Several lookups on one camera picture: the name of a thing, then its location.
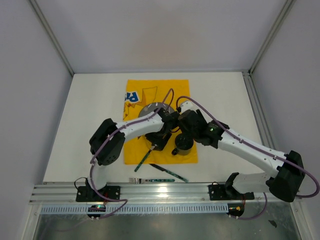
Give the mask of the spoon with green handle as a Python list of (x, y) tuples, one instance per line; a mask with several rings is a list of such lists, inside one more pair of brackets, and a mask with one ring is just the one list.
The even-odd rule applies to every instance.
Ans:
[(138, 165), (134, 169), (135, 173), (140, 169), (140, 167), (143, 165), (143, 163), (146, 161), (146, 159), (149, 157), (150, 153), (155, 149), (156, 146), (157, 146), (156, 144), (151, 146), (151, 148), (148, 150), (148, 152), (144, 155), (142, 160), (138, 163)]

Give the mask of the dark green mug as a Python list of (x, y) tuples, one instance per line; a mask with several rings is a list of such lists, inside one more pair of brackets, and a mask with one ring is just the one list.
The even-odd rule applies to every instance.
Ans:
[(193, 146), (194, 139), (186, 133), (180, 133), (174, 140), (174, 149), (171, 154), (173, 156), (186, 156), (191, 152)]

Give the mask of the grey reindeer plate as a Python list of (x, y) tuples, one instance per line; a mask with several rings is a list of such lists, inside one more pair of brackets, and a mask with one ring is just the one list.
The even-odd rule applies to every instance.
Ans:
[(139, 112), (138, 117), (139, 118), (144, 117), (144, 116), (154, 112), (158, 108), (163, 108), (163, 109), (167, 110), (170, 114), (175, 111), (171, 106), (169, 106), (166, 103), (153, 102), (153, 103), (150, 103), (150, 104), (144, 106), (142, 108), (142, 110)]

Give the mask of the knife with green handle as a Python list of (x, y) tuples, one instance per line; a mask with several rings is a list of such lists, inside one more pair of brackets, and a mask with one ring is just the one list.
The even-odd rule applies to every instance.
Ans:
[(189, 180), (186, 179), (185, 177), (182, 177), (182, 176), (180, 176), (180, 175), (178, 175), (178, 174), (176, 174), (176, 173), (174, 173), (174, 172), (172, 172), (172, 171), (170, 171), (168, 169), (165, 169), (164, 167), (161, 167), (161, 166), (159, 166), (157, 164), (151, 163), (150, 166), (155, 168), (155, 169), (157, 169), (157, 170), (159, 170), (159, 171), (165, 172), (165, 173), (167, 173), (167, 174), (169, 174), (169, 175), (171, 175), (171, 176), (173, 176), (173, 177), (175, 177), (175, 178), (177, 178), (177, 179), (179, 179), (179, 180), (181, 180), (181, 181), (183, 181), (185, 183), (189, 182)]

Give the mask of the yellow Pikachu cloth placemat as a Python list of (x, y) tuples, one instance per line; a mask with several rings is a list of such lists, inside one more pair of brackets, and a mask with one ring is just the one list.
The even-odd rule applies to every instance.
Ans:
[[(180, 96), (190, 96), (189, 81), (187, 79), (164, 79), (164, 80), (134, 80), (129, 79), (126, 84), (124, 96), (123, 120), (134, 120), (142, 111), (153, 111), (155, 103), (161, 103), (169, 90), (173, 89), (164, 101), (170, 105), (170, 111), (176, 110), (176, 101)], [(145, 164), (196, 164), (198, 162), (197, 147), (194, 145), (190, 153), (185, 156), (172, 155), (175, 148), (175, 138), (181, 131), (174, 132), (162, 151), (153, 150)], [(145, 136), (136, 137), (124, 144), (124, 163), (126, 165), (137, 165), (141, 162), (151, 143)]]

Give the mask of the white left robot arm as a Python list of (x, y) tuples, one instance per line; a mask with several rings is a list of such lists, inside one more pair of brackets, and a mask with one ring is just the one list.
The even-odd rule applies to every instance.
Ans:
[(89, 140), (92, 159), (87, 195), (94, 201), (104, 197), (107, 184), (105, 167), (119, 158), (125, 143), (145, 136), (152, 150), (162, 151), (172, 135), (171, 130), (178, 126), (178, 116), (177, 111), (169, 112), (161, 107), (132, 120), (104, 120)]

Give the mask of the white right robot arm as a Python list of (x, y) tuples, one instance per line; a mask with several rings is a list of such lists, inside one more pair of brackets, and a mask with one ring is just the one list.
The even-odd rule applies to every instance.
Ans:
[(291, 203), (305, 178), (299, 153), (284, 153), (242, 137), (220, 121), (207, 122), (190, 101), (177, 108), (178, 126), (182, 133), (203, 146), (232, 153), (260, 168), (262, 173), (232, 173), (224, 184), (224, 193), (230, 199), (248, 192), (267, 192)]

